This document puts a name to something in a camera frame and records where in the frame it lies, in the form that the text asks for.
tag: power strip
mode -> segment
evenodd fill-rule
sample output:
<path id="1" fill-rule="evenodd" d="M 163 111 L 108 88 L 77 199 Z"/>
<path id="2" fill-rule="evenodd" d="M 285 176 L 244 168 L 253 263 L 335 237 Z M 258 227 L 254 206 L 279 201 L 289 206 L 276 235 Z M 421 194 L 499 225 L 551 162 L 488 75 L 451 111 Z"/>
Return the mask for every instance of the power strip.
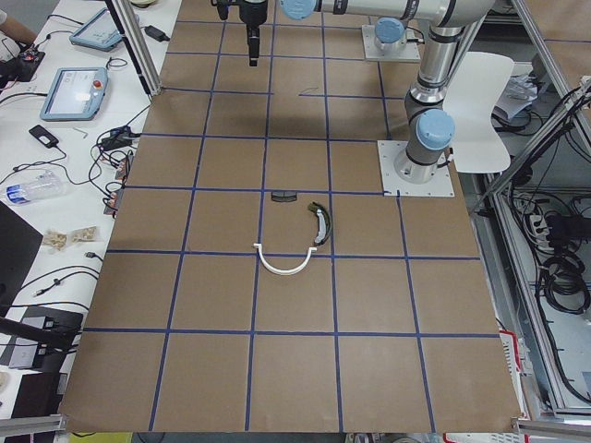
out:
<path id="1" fill-rule="evenodd" d="M 548 236 L 550 229 L 543 215 L 532 214 L 529 216 L 530 233 L 536 238 L 537 247 L 542 251 L 554 252 L 550 247 Z"/>

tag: electronic device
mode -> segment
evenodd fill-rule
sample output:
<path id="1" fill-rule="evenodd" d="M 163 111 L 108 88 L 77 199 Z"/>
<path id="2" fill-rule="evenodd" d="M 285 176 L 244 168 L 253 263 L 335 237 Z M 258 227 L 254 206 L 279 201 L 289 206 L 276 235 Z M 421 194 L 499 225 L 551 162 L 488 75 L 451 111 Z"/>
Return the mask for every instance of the electronic device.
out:
<path id="1" fill-rule="evenodd" d="M 8 312 L 37 256 L 43 236 L 0 203 L 0 317 Z"/>
<path id="2" fill-rule="evenodd" d="M 105 7 L 70 35 L 69 39 L 72 44 L 108 52 L 121 42 L 121 34 Z"/>
<path id="3" fill-rule="evenodd" d="M 67 374 L 25 374 L 20 380 L 11 418 L 45 417 L 57 413 L 66 390 Z M 35 443 L 53 443 L 55 432 L 35 433 Z M 30 443 L 29 434 L 7 437 L 5 443 Z"/>
<path id="4" fill-rule="evenodd" d="M 63 67 L 57 70 L 41 119 L 91 120 L 99 111 L 108 83 L 104 67 Z"/>
<path id="5" fill-rule="evenodd" d="M 0 88 L 9 81 L 31 81 L 44 57 L 44 52 L 31 47 L 10 60 L 0 61 Z"/>
<path id="6" fill-rule="evenodd" d="M 59 143 L 57 137 L 41 125 L 36 125 L 29 129 L 29 134 L 37 138 L 45 148 L 53 148 Z"/>

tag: metal mounting plate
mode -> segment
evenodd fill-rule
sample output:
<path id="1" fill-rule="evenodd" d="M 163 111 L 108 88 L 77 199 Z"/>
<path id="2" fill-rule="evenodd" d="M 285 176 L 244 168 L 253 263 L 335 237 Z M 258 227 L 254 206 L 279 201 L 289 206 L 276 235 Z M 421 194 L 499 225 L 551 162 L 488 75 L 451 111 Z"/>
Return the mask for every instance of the metal mounting plate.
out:
<path id="1" fill-rule="evenodd" d="M 394 160 L 398 153 L 406 148 L 406 141 L 378 141 L 380 154 L 381 183 L 384 195 L 396 197 L 454 197 L 452 179 L 447 166 L 439 168 L 433 178 L 423 185 L 408 183 L 394 171 Z M 441 154 L 439 163 L 445 162 Z"/>
<path id="2" fill-rule="evenodd" d="M 389 52 L 383 52 L 378 49 L 374 43 L 376 36 L 374 25 L 362 25 L 363 47 L 366 52 L 366 60 L 376 62 L 406 62 L 418 63 L 421 56 L 418 53 L 418 46 L 414 42 L 407 42 L 399 47 L 394 47 Z M 406 38 L 414 39 L 415 33 L 412 30 L 406 30 Z"/>

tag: grid of blue tape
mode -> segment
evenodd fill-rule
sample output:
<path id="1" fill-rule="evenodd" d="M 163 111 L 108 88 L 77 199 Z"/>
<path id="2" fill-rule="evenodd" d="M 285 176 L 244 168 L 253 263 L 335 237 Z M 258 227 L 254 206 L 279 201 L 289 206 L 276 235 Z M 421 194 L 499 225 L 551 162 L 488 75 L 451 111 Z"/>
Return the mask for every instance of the grid of blue tape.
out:
<path id="1" fill-rule="evenodd" d="M 209 21 L 193 21 L 193 20 L 185 20 L 191 21 L 195 23 L 210 23 Z M 418 352 L 419 352 L 419 360 L 421 365 L 421 374 L 423 378 L 423 384 L 425 388 L 425 396 L 426 396 L 426 403 L 428 406 L 428 417 L 430 422 L 430 427 L 432 432 L 436 432 L 436 424 L 433 414 L 433 408 L 431 404 L 431 398 L 428 388 L 428 376 L 427 376 L 427 369 L 425 365 L 425 357 L 423 354 L 422 348 L 422 339 L 430 338 L 430 339 L 450 339 L 450 338 L 482 338 L 482 339 L 495 339 L 498 338 L 498 334 L 486 334 L 486 333 L 424 333 L 420 331 L 419 322 L 418 322 L 418 315 L 416 311 L 416 301 L 415 301 L 415 294 L 413 290 L 413 279 L 410 269 L 410 263 L 413 260 L 479 260 L 479 257 L 423 257 L 423 256 L 410 256 L 408 253 L 407 245 L 406 245 L 406 238 L 405 238 L 405 229 L 404 229 L 404 217 L 403 217 L 403 209 L 400 201 L 400 196 L 396 198 L 396 204 L 399 210 L 399 217 L 400 217 L 400 225 L 401 225 L 401 232 L 403 237 L 403 247 L 404 247 L 404 255 L 393 257 L 393 256 L 356 256 L 356 255 L 337 255 L 334 251 L 334 241 L 333 238 L 331 240 L 331 253 L 330 254 L 317 254 L 315 257 L 317 258 L 329 258 L 332 263 L 332 308 L 333 308 L 333 326 L 334 331 L 286 331 L 286 330 L 257 330 L 256 329 L 256 314 L 257 314 L 257 295 L 258 295 L 258 286 L 259 286 L 259 258 L 256 253 L 241 253 L 241 252 L 217 252 L 217 251 L 186 251 L 187 245 L 187 236 L 189 225 L 191 222 L 191 214 L 193 205 L 195 202 L 196 194 L 199 191 L 218 191 L 218 192 L 258 192 L 260 193 L 260 206 L 259 206 L 259 228 L 258 228 L 258 240 L 260 241 L 262 228 L 263 228 L 263 210 L 264 210 L 264 199 L 265 194 L 267 192 L 271 192 L 273 189 L 268 189 L 265 187 L 265 175 L 266 175 L 266 158 L 267 158 L 267 148 L 268 148 L 268 141 L 270 139 L 274 139 L 269 137 L 269 118 L 267 118 L 266 128 L 265 128 L 265 137 L 255 137 L 256 139 L 263 139 L 264 140 L 264 154 L 263 154 L 263 169 L 262 169 L 262 177 L 261 177 L 261 188 L 257 189 L 228 189 L 228 188 L 207 188 L 207 187 L 198 187 L 197 182 L 199 178 L 199 166 L 201 163 L 201 155 L 203 153 L 203 145 L 205 143 L 206 138 L 240 138 L 245 139 L 248 137 L 226 137 L 226 136 L 205 136 L 207 133 L 207 124 L 210 117 L 211 111 L 211 99 L 214 93 L 220 92 L 215 90 L 215 83 L 217 79 L 217 73 L 220 64 L 220 58 L 224 53 L 222 53 L 222 43 L 223 43 L 223 36 L 226 30 L 227 23 L 223 23 L 223 30 L 222 30 L 222 38 L 220 39 L 220 45 L 217 52 L 217 60 L 214 69 L 214 76 L 211 84 L 210 90 L 199 90 L 200 92 L 208 92 L 210 94 L 210 100 L 208 103 L 208 109 L 206 113 L 205 123 L 203 127 L 202 134 L 196 135 L 178 135 L 178 134 L 150 134 L 144 133 L 145 135 L 153 136 L 153 137 L 190 137 L 190 138 L 201 138 L 200 145 L 201 150 L 199 152 L 198 164 L 196 168 L 196 172 L 194 175 L 193 186 L 192 187 L 182 187 L 182 186 L 129 186 L 130 188 L 138 188 L 138 189 L 170 189 L 170 190 L 186 190 L 191 192 L 191 199 L 190 204 L 187 212 L 187 222 L 185 227 L 185 232 L 183 236 L 182 248 L 180 251 L 162 251 L 162 250 L 130 250 L 130 249 L 109 249 L 109 253 L 128 253 L 128 254 L 173 254 L 178 255 L 178 266 L 176 270 L 175 276 L 175 286 L 174 292 L 169 308 L 169 315 L 167 319 L 166 328 L 158 329 L 158 328 L 147 328 L 147 329 L 125 329 L 125 328 L 85 328 L 86 331 L 95 331 L 95 332 L 141 332 L 141 333 L 157 333 L 157 334 L 164 334 L 164 343 L 162 349 L 162 356 L 160 361 L 160 368 L 159 374 L 157 378 L 156 388 L 154 391 L 153 401 L 152 401 L 152 408 L 151 408 L 151 419 L 150 419 L 150 431 L 154 428 L 154 423 L 156 419 L 156 415 L 158 412 L 158 399 L 160 396 L 160 389 L 163 381 L 163 372 L 164 372 L 164 365 L 166 359 L 166 353 L 168 349 L 168 342 L 171 334 L 222 334 L 222 335 L 248 335 L 249 336 L 249 349 L 248 349 L 248 372 L 247 372 L 247 399 L 246 399 L 246 415 L 245 415 L 245 431 L 249 430 L 250 427 L 250 400 L 251 400 L 251 390 L 252 390 L 252 370 L 253 370 L 253 356 L 254 356 L 254 346 L 255 346 L 255 337 L 256 336 L 313 336 L 313 337 L 333 337 L 334 338 L 334 352 L 335 352 L 335 378 L 336 378 L 336 396 L 337 396 L 337 412 L 338 412 L 338 423 L 339 423 L 339 430 L 341 432 L 344 431 L 344 418 L 343 418 L 343 400 L 341 394 L 341 376 L 340 376 L 340 357 L 339 357 L 339 338 L 340 337 L 406 337 L 406 338 L 415 338 Z M 269 55 L 271 62 L 270 62 L 270 77 L 269 77 L 269 84 L 268 84 L 268 91 L 266 93 L 262 93 L 263 95 L 268 96 L 267 100 L 267 116 L 269 117 L 270 111 L 270 98 L 271 98 L 271 82 L 272 82 L 272 60 L 274 57 L 277 57 L 273 54 L 273 47 L 274 47 L 274 36 L 275 36 L 275 28 L 277 26 L 293 26 L 293 25 L 281 25 L 281 24 L 273 24 L 272 25 L 265 25 L 265 26 L 272 26 L 272 34 L 271 34 L 271 54 Z M 324 76 L 324 90 L 325 94 L 319 95 L 319 97 L 324 97 L 325 103 L 325 118 L 326 118 L 326 138 L 314 138 L 315 140 L 322 140 L 326 141 L 326 150 L 327 150 L 327 164 L 328 164 L 328 177 L 329 177 L 329 185 L 328 190 L 299 190 L 297 192 L 301 193 L 320 193 L 320 194 L 327 194 L 329 198 L 329 205 L 330 208 L 332 207 L 332 196 L 333 195 L 362 195 L 362 196 L 375 196 L 375 195 L 382 195 L 381 192 L 344 192 L 344 191 L 334 191 L 332 190 L 332 169 L 331 169 L 331 149 L 330 149 L 330 142 L 331 141 L 355 141 L 355 142 L 362 142 L 364 140 L 348 140 L 348 139 L 335 139 L 329 138 L 328 135 L 330 134 L 329 128 L 329 97 L 348 97 L 348 96 L 329 96 L 327 91 L 327 69 L 326 69 L 326 61 L 331 59 L 330 57 L 326 56 L 326 46 L 325 46 L 325 32 L 324 30 L 327 28 L 339 28 L 339 27 L 325 27 L 324 26 L 324 18 L 322 18 L 322 57 L 291 57 L 291 58 L 321 58 L 323 60 L 323 76 Z M 380 65 L 379 65 L 379 76 L 380 76 L 380 88 L 382 92 L 381 97 L 365 97 L 375 100 L 381 100 L 382 106 L 384 110 L 384 122 L 386 130 L 388 128 L 388 119 L 387 119 L 387 109 L 386 109 L 386 100 L 390 100 L 391 98 L 385 97 L 384 95 L 384 88 L 383 88 L 383 78 L 381 75 Z M 247 256 L 247 257 L 256 257 L 257 264 L 255 267 L 255 279 L 254 279 L 254 289 L 253 289 L 253 304 L 252 304 L 252 312 L 251 312 L 251 321 L 250 321 L 250 328 L 248 330 L 226 330 L 226 329 L 174 329 L 172 327 L 173 321 L 173 313 L 175 311 L 175 301 L 177 295 L 177 289 L 180 282 L 180 274 L 181 269 L 183 267 L 183 260 L 186 255 L 212 255 L 212 256 Z M 303 257 L 303 254 L 266 254 L 269 257 Z M 336 276 L 335 276 L 335 261 L 337 259 L 355 259 L 355 258 L 363 258 L 363 259 L 392 259 L 392 260 L 403 260 L 406 265 L 406 272 L 408 277 L 408 285 L 411 295 L 411 302 L 412 302 L 412 310 L 415 322 L 415 332 L 353 332 L 353 331 L 342 331 L 339 330 L 338 325 L 338 305 L 337 305 L 337 292 L 336 292 Z"/>

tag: blue tape line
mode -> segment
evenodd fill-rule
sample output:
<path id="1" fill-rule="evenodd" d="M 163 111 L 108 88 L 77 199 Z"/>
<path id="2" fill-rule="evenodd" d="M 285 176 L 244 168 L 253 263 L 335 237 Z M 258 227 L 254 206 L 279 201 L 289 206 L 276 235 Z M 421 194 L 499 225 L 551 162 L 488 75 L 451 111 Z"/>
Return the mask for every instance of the blue tape line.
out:
<path id="1" fill-rule="evenodd" d="M 219 21 L 209 21 L 209 20 L 177 20 L 177 23 L 195 23 L 195 24 L 209 24 L 209 25 L 215 25 L 215 24 L 220 24 Z M 241 21 L 232 21 L 232 20 L 227 20 L 225 21 L 225 23 L 229 24 L 229 25 L 239 25 L 239 26 L 244 26 L 244 23 L 242 23 Z M 336 25 L 301 25 L 298 23 L 265 23 L 262 25 L 263 28 L 268 28 L 269 26 L 271 27 L 277 27 L 277 28 L 325 28 L 325 29 L 329 29 L 329 30 L 358 30 L 358 28 L 356 27 L 351 27 L 351 26 L 336 26 Z"/>
<path id="2" fill-rule="evenodd" d="M 413 318 L 415 320 L 415 329 L 416 329 L 416 345 L 418 347 L 418 358 L 421 364 L 421 375 L 423 377 L 423 386 L 425 388 L 425 398 L 427 400 L 427 410 L 428 410 L 428 420 L 431 426 L 431 433 L 435 433 L 436 426 L 435 426 L 435 416 L 433 415 L 433 404 L 431 402 L 431 394 L 428 389 L 428 379 L 427 379 L 427 368 L 425 365 L 425 355 L 423 353 L 423 343 L 421 342 L 420 337 L 420 326 L 418 323 L 418 313 L 416 312 L 416 300 L 415 300 L 415 290 L 413 287 L 413 276 L 410 270 L 410 260 L 408 258 L 408 245 L 406 243 L 406 230 L 404 228 L 404 217 L 403 217 L 403 208 L 400 201 L 400 192 L 396 196 L 396 206 L 398 208 L 398 216 L 400 217 L 400 231 L 403 238 L 403 251 L 404 251 L 404 261 L 406 263 L 406 276 L 408 279 L 408 290 L 410 293 L 411 299 L 411 306 L 413 307 Z"/>
<path id="3" fill-rule="evenodd" d="M 273 11 L 274 18 L 277 17 L 277 8 Z M 275 47 L 275 20 L 273 20 L 273 24 L 271 25 L 271 60 L 269 62 L 269 81 L 267 83 L 267 118 L 265 119 L 265 142 L 263 148 L 263 155 L 262 155 L 262 177 L 260 178 L 260 206 L 259 206 L 259 228 L 257 231 L 257 242 L 261 243 L 262 237 L 262 229 L 263 229 L 263 214 L 265 210 L 265 182 L 267 179 L 267 155 L 269 153 L 269 120 L 271 115 L 271 86 L 272 86 L 272 78 L 273 78 L 273 51 Z M 250 429 L 250 399 L 252 394 L 252 365 L 253 365 L 253 358 L 254 358 L 254 347 L 255 347 L 255 340 L 254 340 L 254 331 L 256 327 L 257 321 L 257 302 L 259 296 L 259 262 L 260 258 L 257 255 L 257 259 L 255 262 L 255 284 L 253 289 L 253 296 L 252 296 L 252 318 L 250 319 L 250 331 L 253 333 L 250 336 L 250 344 L 248 348 L 248 374 L 247 374 L 247 399 L 246 399 L 246 413 L 245 413 L 245 424 L 244 428 L 245 431 Z"/>
<path id="4" fill-rule="evenodd" d="M 217 138 L 217 139 L 237 139 L 237 140 L 296 140 L 296 141 L 333 141 L 333 142 L 344 142 L 344 143 L 375 143 L 376 140 L 370 140 L 368 138 L 315 138 L 315 137 L 257 137 L 257 136 L 219 136 L 216 134 L 176 134 L 176 133 L 163 133 L 163 132 L 143 132 L 142 136 L 148 137 L 179 137 L 179 138 Z"/>
<path id="5" fill-rule="evenodd" d="M 157 250 L 157 249 L 107 249 L 107 253 L 112 254 L 162 254 L 162 255 L 186 255 L 186 256 L 220 256 L 220 257 L 252 257 L 256 256 L 257 252 L 239 252 L 239 251 L 169 251 L 169 250 Z M 265 256 L 269 257 L 287 257 L 287 258 L 302 258 L 307 255 L 301 254 L 288 254 L 279 252 L 265 253 Z M 336 258 L 339 260 L 410 260 L 410 261 L 480 261 L 480 257 L 404 257 L 404 256 L 362 256 L 354 254 L 315 254 L 315 258 Z"/>
<path id="6" fill-rule="evenodd" d="M 384 110 L 384 120 L 386 121 L 386 139 L 392 140 L 392 132 L 388 123 L 388 103 L 386 102 L 386 91 L 384 90 L 384 79 L 381 74 L 381 63 L 378 63 L 378 79 L 380 80 L 381 106 Z"/>
<path id="7" fill-rule="evenodd" d="M 192 88 L 176 88 L 173 86 L 166 86 L 164 90 L 179 90 L 181 92 L 207 92 L 211 94 L 228 94 L 228 95 L 272 95 L 270 92 L 256 92 L 243 90 L 196 90 Z"/>
<path id="8" fill-rule="evenodd" d="M 216 60 L 216 64 L 215 64 L 215 69 L 213 71 L 213 81 L 212 81 L 212 85 L 211 88 L 214 89 L 215 88 L 215 81 L 217 78 L 217 74 L 218 74 L 218 70 L 219 70 L 219 66 L 220 66 L 220 56 L 219 56 L 219 52 L 222 50 L 222 41 L 223 41 L 223 36 L 225 33 L 225 23 L 223 24 L 222 27 L 222 37 L 220 38 L 220 45 L 219 45 L 219 49 L 218 49 L 218 57 Z M 210 118 L 210 113 L 211 113 L 211 93 L 210 93 L 210 99 L 208 100 L 208 107 L 207 107 L 207 113 L 205 116 L 205 122 L 203 124 L 203 134 L 207 133 L 207 125 L 209 122 L 209 118 Z M 205 144 L 205 137 L 201 138 L 201 145 L 200 145 L 200 149 L 199 149 L 199 157 L 197 160 L 197 166 L 195 168 L 195 175 L 193 177 L 193 187 L 197 186 L 197 180 L 199 178 L 199 167 L 201 165 L 201 157 L 203 155 L 203 145 Z M 191 200 L 189 203 L 189 207 L 188 207 L 188 212 L 187 212 L 187 221 L 186 221 L 186 225 L 185 225 L 185 232 L 184 232 L 184 236 L 183 236 L 183 244 L 182 244 L 182 251 L 184 252 L 186 250 L 187 247 L 187 238 L 188 238 L 188 232 L 189 232 L 189 226 L 191 223 L 191 216 L 192 216 L 192 212 L 193 212 L 193 205 L 195 203 L 195 194 L 196 191 L 193 190 L 191 192 Z M 178 284 L 180 282 L 180 275 L 181 275 L 181 270 L 183 268 L 183 259 L 184 259 L 184 254 L 181 254 L 179 260 L 178 260 L 178 268 L 176 270 L 176 277 L 175 277 L 175 288 L 173 289 L 173 297 L 171 300 L 171 304 L 170 304 L 170 308 L 168 311 L 168 323 L 167 323 L 167 329 L 170 329 L 172 326 L 172 322 L 173 322 L 173 315 L 175 312 L 175 303 L 176 303 L 176 296 L 177 296 L 177 292 L 178 292 Z M 166 352 L 167 352 L 167 348 L 168 348 L 168 340 L 169 340 L 170 334 L 169 332 L 166 332 L 165 336 L 164 336 L 164 344 L 163 344 L 163 353 L 161 356 L 161 361 L 160 361 L 160 369 L 158 372 L 158 378 L 156 381 L 156 389 L 154 391 L 154 398 L 153 398 L 153 403 L 152 403 L 152 409 L 151 409 L 151 418 L 150 418 L 150 426 L 149 426 L 149 430 L 152 431 L 154 428 L 154 422 L 156 420 L 156 412 L 158 410 L 158 400 L 160 398 L 160 387 L 162 385 L 162 378 L 163 378 L 163 372 L 164 372 L 164 364 L 165 364 L 165 360 L 166 360 Z"/>
<path id="9" fill-rule="evenodd" d="M 559 39 L 544 39 L 544 42 L 591 43 L 591 40 L 559 40 Z"/>
<path id="10" fill-rule="evenodd" d="M 266 188 L 247 188 L 247 187 L 202 187 L 202 186 L 155 186 L 155 185 L 128 185 L 127 189 L 151 189 L 151 190 L 168 190 L 168 191 L 202 191 L 202 192 L 264 192 L 271 193 L 274 191 L 293 191 L 298 194 L 334 194 L 339 196 L 381 196 L 382 193 L 378 191 L 327 191 L 323 189 L 266 189 Z"/>
<path id="11" fill-rule="evenodd" d="M 377 332 L 377 331 L 323 331 L 323 330 L 255 330 L 255 329 L 188 329 L 188 328 L 102 328 L 88 327 L 85 332 L 146 333 L 146 334 L 204 334 L 249 336 L 297 336 L 297 337 L 394 337 L 426 339 L 498 339 L 499 334 L 477 332 Z"/>
<path id="12" fill-rule="evenodd" d="M 331 157 L 331 124 L 329 119 L 329 99 L 326 95 L 328 91 L 328 77 L 326 69 L 326 36 L 324 28 L 324 15 L 321 16 L 321 32 L 322 32 L 322 77 L 324 82 L 324 129 L 326 130 L 326 164 L 329 185 L 329 211 L 332 212 L 332 157 Z M 331 279 L 332 279 L 332 322 L 334 324 L 334 371 L 336 382 L 336 402 L 337 402 L 337 418 L 339 423 L 339 432 L 344 431 L 343 419 L 343 394 L 341 391 L 341 355 L 339 348 L 339 315 L 337 302 L 337 288 L 336 288 L 336 273 L 335 273 L 335 258 L 334 258 L 334 232 L 331 233 Z"/>

